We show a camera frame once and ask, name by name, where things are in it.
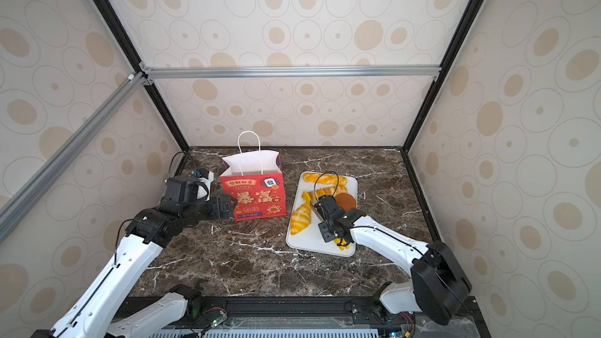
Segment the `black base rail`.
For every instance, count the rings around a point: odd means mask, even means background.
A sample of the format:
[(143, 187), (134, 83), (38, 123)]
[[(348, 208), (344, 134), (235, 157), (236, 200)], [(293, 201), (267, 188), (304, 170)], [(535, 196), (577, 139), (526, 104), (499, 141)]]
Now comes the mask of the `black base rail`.
[(487, 337), (491, 336), (474, 297), (468, 297), (447, 325), (439, 325), (422, 312), (404, 311), (392, 315), (371, 297), (194, 297), (193, 315), (200, 319), (191, 326), (206, 325), (223, 310), (228, 322), (238, 319), (318, 320), (340, 322), (352, 328), (367, 325), (381, 331), (408, 328), (412, 337)]

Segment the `diagonal aluminium rail left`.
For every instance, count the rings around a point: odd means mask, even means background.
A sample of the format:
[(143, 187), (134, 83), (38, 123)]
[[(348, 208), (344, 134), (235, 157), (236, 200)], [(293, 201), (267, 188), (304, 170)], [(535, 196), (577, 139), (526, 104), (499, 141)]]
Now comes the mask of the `diagonal aluminium rail left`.
[(53, 154), (43, 167), (14, 195), (1, 210), (1, 241), (5, 241), (23, 218), (52, 187), (54, 182), (74, 162), (79, 154), (102, 130), (109, 119), (120, 109), (131, 94), (142, 85), (145, 75), (139, 72), (129, 76), (125, 83), (116, 89), (89, 120), (78, 128)]

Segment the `round brown bun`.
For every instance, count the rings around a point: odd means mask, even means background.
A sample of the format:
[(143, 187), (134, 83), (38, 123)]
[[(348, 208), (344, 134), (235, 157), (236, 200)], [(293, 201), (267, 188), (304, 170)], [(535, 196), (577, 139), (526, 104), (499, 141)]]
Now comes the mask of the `round brown bun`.
[(347, 192), (338, 193), (334, 198), (338, 206), (341, 207), (345, 212), (349, 212), (352, 209), (357, 208), (357, 201), (355, 197)]

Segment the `horizontal aluminium rail back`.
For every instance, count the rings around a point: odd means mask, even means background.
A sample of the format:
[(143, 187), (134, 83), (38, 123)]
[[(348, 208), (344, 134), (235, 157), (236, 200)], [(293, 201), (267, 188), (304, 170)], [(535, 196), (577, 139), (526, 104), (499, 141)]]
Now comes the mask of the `horizontal aluminium rail back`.
[(232, 67), (232, 68), (158, 68), (147, 67), (152, 79), (168, 78), (351, 78), (437, 76), (437, 65), (408, 66), (319, 66), (319, 67)]

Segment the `long twisted bread top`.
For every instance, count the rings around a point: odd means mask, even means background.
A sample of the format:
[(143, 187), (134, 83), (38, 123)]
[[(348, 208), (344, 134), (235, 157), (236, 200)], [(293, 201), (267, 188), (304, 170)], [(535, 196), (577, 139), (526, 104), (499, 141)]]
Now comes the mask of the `long twisted bread top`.
[(313, 184), (333, 185), (333, 186), (346, 186), (347, 178), (336, 174), (328, 173), (304, 173), (303, 181)]

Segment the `long striped bread roll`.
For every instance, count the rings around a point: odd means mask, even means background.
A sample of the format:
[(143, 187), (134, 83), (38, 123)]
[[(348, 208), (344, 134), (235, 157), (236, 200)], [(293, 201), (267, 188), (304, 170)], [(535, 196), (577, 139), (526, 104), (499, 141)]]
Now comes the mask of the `long striped bread roll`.
[(312, 201), (317, 201), (322, 196), (337, 196), (342, 193), (347, 193), (347, 189), (345, 186), (331, 186), (322, 189), (316, 189), (315, 191), (310, 191), (309, 195)]

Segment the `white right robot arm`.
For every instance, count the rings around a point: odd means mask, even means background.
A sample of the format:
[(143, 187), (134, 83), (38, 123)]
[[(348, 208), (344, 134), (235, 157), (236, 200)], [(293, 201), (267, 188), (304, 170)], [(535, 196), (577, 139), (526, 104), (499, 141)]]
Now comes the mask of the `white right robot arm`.
[(472, 291), (452, 250), (440, 240), (428, 244), (396, 233), (342, 200), (341, 194), (303, 192), (291, 216), (290, 234), (313, 230), (319, 234), (316, 244), (339, 250), (367, 247), (406, 272), (408, 282), (386, 284), (376, 293), (371, 308), (380, 319), (417, 311), (448, 325)]

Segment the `golden croissant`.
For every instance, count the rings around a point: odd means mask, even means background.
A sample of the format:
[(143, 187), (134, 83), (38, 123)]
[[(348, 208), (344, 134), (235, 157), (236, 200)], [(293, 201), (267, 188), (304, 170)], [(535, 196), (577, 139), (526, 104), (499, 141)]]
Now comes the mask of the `golden croissant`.
[(312, 222), (312, 208), (309, 203), (304, 203), (291, 216), (290, 220), (290, 234), (292, 236), (302, 232)]

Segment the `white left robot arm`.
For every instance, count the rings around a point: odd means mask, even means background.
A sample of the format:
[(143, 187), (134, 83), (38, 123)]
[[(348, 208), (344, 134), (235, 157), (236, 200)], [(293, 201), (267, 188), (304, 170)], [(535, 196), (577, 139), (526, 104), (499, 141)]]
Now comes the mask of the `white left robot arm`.
[(160, 203), (128, 222), (112, 258), (74, 306), (49, 330), (35, 337), (150, 337), (172, 322), (196, 323), (205, 308), (193, 288), (178, 285), (133, 315), (115, 320), (118, 309), (151, 262), (185, 228), (201, 221), (230, 219), (238, 201), (228, 194), (211, 196), (212, 177), (175, 176), (167, 180)]

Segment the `red paper gift bag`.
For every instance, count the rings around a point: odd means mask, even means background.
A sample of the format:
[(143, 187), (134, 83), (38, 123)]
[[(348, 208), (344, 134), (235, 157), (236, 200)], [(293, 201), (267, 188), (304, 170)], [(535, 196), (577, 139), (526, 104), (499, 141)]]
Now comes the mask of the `red paper gift bag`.
[[(258, 140), (256, 150), (242, 150), (241, 139), (252, 134)], [(224, 192), (237, 201), (236, 222), (286, 215), (286, 192), (280, 153), (261, 147), (260, 137), (243, 131), (237, 139), (238, 152), (222, 159), (225, 171), (219, 176)]]

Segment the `white rectangular tray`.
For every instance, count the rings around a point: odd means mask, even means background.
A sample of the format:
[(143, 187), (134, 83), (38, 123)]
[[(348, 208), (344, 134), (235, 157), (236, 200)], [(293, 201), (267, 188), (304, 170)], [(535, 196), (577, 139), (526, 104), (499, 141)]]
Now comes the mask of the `white rectangular tray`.
[(306, 225), (305, 228), (300, 232), (293, 234), (293, 220), (290, 220), (288, 231), (286, 233), (286, 244), (297, 250), (306, 250), (321, 254), (328, 254), (343, 258), (350, 258), (355, 254), (356, 245), (350, 243), (345, 247), (338, 246), (339, 241), (332, 241), (326, 243), (322, 238), (322, 234), (319, 231), (319, 223), (321, 222), (320, 217), (315, 212), (313, 207), (309, 206), (309, 203), (304, 198), (304, 193), (310, 194), (310, 192), (316, 192), (318, 189), (334, 189), (336, 184), (315, 184), (314, 182), (306, 182), (305, 175), (311, 174), (311, 172), (303, 172), (299, 178), (297, 191), (294, 199), (293, 212), (298, 210), (303, 205), (307, 205), (308, 211), (311, 214), (311, 222)]

